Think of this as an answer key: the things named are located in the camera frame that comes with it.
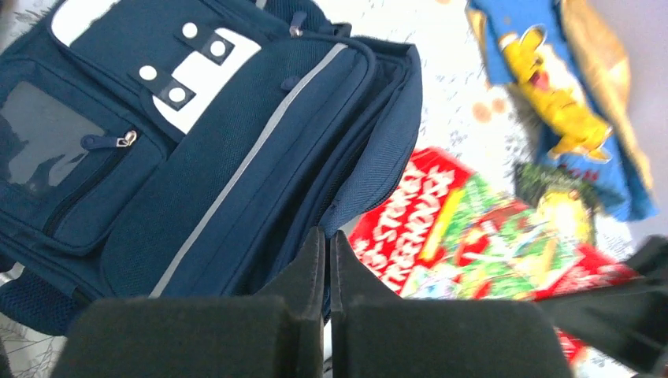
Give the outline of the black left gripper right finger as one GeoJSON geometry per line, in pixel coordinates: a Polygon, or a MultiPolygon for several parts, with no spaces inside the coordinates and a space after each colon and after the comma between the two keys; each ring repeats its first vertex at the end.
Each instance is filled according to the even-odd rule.
{"type": "Polygon", "coordinates": [[[404,299],[337,232],[329,251],[336,377],[569,377],[533,302],[404,299]]]}

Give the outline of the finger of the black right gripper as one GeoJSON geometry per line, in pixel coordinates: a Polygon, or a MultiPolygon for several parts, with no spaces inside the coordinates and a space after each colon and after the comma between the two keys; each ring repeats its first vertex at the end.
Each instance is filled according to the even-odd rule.
{"type": "Polygon", "coordinates": [[[649,236],[630,258],[581,282],[539,300],[553,324],[638,373],[665,373],[667,238],[649,236]]]}

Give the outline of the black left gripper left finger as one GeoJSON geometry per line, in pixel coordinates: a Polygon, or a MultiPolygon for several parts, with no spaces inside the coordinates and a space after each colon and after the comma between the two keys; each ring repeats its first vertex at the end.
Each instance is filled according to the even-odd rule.
{"type": "Polygon", "coordinates": [[[56,377],[320,377],[325,236],[252,296],[107,299],[73,325],[56,377]]]}

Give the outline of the red Treehouse storybook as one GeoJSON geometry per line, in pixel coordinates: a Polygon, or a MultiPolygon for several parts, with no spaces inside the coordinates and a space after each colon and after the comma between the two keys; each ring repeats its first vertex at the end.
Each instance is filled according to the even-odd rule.
{"type": "Polygon", "coordinates": [[[445,150],[412,153],[395,192],[349,235],[359,261],[404,298],[540,301],[635,272],[561,237],[445,150]]]}

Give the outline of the dark green gold book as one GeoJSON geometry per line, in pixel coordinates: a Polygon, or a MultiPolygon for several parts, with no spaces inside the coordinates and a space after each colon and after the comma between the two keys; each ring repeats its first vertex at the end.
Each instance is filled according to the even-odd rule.
{"type": "Polygon", "coordinates": [[[514,166],[515,194],[574,242],[597,244],[595,189],[565,169],[530,162],[514,166]]]}

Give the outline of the navy blue student backpack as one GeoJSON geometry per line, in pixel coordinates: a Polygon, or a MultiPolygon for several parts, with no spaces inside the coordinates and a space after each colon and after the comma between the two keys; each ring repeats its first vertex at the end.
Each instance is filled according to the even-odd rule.
{"type": "Polygon", "coordinates": [[[397,187],[413,44],[311,1],[62,1],[1,55],[1,311],[251,295],[397,187]]]}

